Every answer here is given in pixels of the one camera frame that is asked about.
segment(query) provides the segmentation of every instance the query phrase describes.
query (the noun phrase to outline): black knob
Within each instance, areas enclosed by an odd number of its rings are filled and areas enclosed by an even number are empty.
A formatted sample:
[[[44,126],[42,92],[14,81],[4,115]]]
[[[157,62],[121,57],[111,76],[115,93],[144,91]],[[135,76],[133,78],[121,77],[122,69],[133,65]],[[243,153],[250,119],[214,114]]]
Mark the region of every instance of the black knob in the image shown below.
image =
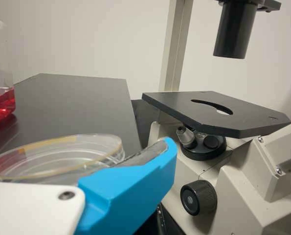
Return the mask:
[[[182,186],[180,198],[190,215],[211,213],[217,207],[216,191],[206,180],[197,180]]]

